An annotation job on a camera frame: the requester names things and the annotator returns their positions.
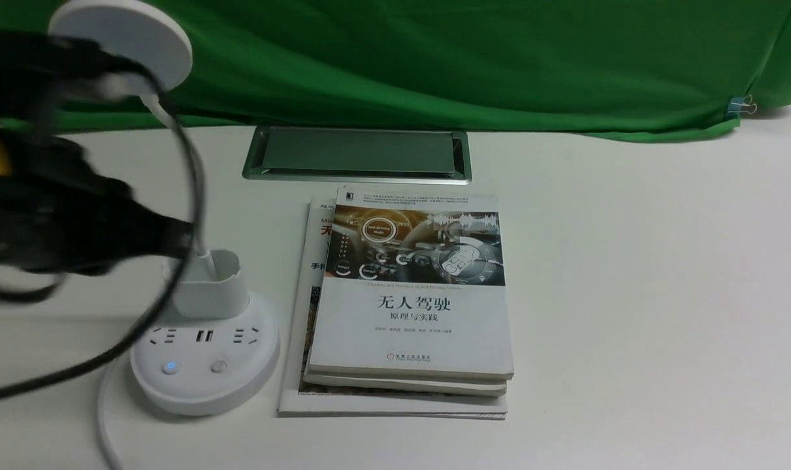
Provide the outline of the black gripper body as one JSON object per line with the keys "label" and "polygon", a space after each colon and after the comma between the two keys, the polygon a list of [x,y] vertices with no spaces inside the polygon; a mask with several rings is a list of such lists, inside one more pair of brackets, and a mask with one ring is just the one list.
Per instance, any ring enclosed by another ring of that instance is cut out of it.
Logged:
{"label": "black gripper body", "polygon": [[82,146],[55,134],[73,99],[99,90],[125,61],[96,42],[0,33],[0,265],[32,274],[102,276],[140,256],[129,243],[139,205],[123,181],[88,163]]}

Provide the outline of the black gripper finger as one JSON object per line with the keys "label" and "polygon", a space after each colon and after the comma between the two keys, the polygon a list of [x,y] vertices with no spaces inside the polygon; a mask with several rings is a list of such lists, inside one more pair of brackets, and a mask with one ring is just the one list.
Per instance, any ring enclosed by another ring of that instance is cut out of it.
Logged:
{"label": "black gripper finger", "polygon": [[186,259],[194,235],[194,223],[162,215],[138,202],[131,203],[132,256]]}

